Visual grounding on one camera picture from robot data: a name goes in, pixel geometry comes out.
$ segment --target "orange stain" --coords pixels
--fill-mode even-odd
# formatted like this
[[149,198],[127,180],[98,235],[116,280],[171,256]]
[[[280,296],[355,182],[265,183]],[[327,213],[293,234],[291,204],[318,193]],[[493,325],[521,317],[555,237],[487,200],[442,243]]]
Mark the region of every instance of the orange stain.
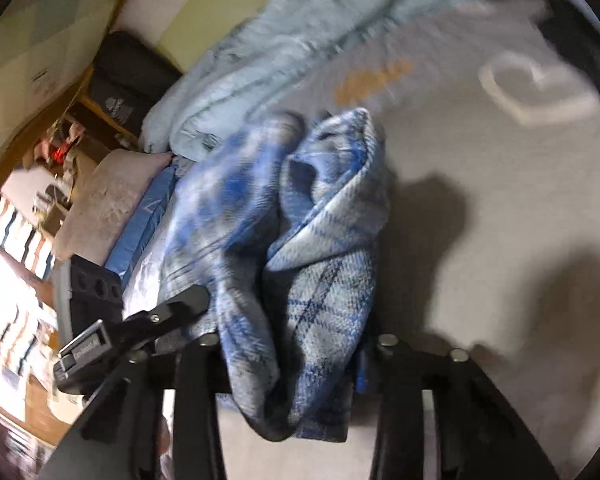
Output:
[[399,60],[382,70],[352,72],[335,89],[333,99],[339,106],[357,105],[363,99],[382,90],[388,83],[413,70],[411,61]]

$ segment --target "folded blanket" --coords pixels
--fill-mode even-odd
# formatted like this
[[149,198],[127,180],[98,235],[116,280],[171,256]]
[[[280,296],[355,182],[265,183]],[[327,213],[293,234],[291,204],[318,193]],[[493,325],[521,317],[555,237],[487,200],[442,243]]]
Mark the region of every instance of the folded blanket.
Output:
[[374,299],[385,172],[357,108],[310,131],[291,115],[246,126],[178,183],[159,299],[209,289],[191,335],[218,331],[234,401],[264,438],[346,437],[340,381]]
[[466,0],[269,0],[152,108],[142,148],[202,160],[315,66],[416,16]]

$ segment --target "cushion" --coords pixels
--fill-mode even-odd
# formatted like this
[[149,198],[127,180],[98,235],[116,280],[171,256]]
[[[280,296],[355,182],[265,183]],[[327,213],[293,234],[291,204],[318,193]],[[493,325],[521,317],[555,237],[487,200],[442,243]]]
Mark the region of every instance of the cushion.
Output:
[[64,261],[79,254],[103,265],[150,182],[170,160],[171,153],[109,153],[58,231],[53,243],[56,258]]

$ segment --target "white heart shape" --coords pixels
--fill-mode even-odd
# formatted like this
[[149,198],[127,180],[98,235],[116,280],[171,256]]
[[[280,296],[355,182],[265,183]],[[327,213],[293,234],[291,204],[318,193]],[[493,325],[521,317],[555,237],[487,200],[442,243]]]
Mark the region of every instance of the white heart shape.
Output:
[[522,103],[496,81],[496,74],[511,69],[527,72],[539,90],[557,84],[580,84],[580,78],[564,63],[543,68],[529,56],[516,52],[504,52],[483,66],[478,72],[482,88],[502,110],[523,126],[570,123],[600,112],[600,96],[590,89],[551,104],[534,106]]

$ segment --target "plaid fabric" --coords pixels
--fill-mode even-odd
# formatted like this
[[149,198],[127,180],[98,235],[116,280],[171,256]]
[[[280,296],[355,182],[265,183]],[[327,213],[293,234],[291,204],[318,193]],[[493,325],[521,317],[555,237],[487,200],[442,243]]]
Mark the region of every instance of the plaid fabric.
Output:
[[388,215],[384,147],[358,108],[310,131],[290,115],[244,127],[178,183],[160,300],[212,301],[234,401],[269,440],[343,440],[345,373],[372,306]]

